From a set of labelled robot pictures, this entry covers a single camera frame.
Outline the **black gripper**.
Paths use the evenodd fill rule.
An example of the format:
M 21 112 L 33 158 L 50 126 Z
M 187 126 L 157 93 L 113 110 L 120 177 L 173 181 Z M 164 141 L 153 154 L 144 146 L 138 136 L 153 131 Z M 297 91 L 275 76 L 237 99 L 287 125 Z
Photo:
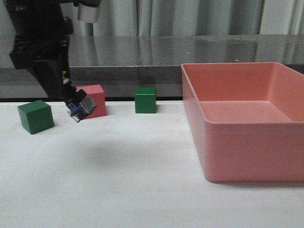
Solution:
M 9 56 L 16 69 L 26 69 L 49 98 L 66 98 L 63 72 L 69 73 L 72 20 L 64 17 L 61 0 L 7 0 L 6 10 L 16 31 Z

